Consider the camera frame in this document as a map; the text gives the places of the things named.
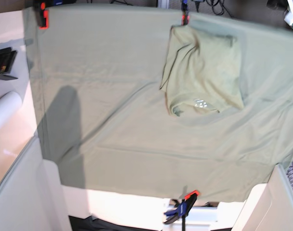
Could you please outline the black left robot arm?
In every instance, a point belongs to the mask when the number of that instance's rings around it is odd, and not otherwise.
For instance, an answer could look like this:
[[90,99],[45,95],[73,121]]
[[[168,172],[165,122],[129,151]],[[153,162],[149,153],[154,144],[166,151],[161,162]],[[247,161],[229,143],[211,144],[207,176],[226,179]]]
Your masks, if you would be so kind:
[[268,0],[267,7],[273,10],[286,10],[289,5],[287,0]]

